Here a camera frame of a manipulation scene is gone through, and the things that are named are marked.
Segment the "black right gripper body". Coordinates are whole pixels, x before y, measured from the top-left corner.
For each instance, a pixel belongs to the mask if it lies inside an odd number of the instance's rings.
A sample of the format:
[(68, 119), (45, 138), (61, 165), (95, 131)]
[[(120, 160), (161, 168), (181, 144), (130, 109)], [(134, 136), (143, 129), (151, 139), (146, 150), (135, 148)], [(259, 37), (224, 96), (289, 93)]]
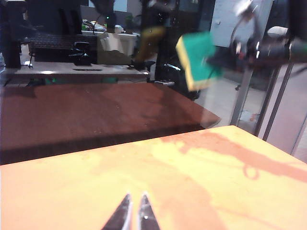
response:
[(291, 44), (288, 41), (261, 42), (249, 39), (231, 41), (230, 53), (236, 64), (248, 67), (280, 66), (290, 61)]

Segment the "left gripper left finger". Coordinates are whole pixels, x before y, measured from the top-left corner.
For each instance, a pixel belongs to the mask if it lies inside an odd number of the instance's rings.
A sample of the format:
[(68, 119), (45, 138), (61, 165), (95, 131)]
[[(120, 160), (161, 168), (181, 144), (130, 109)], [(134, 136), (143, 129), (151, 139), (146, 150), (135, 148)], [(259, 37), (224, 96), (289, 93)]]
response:
[(106, 224), (103, 230), (130, 230), (132, 216), (132, 198), (127, 193)]

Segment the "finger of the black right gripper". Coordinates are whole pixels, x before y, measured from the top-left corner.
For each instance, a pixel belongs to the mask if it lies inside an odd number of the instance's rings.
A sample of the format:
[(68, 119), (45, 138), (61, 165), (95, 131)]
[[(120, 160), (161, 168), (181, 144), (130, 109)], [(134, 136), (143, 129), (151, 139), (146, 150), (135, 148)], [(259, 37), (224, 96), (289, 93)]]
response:
[(209, 67), (208, 78), (220, 78), (223, 74), (223, 68), (219, 64), (218, 60), (214, 57), (206, 58), (206, 64)]

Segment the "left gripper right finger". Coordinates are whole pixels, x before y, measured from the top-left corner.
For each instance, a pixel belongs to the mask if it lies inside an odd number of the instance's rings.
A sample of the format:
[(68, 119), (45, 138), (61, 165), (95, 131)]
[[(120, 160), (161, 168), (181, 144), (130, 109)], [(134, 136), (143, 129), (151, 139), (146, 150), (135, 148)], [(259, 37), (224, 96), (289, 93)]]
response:
[(160, 230), (147, 192), (143, 192), (137, 214), (138, 230)]

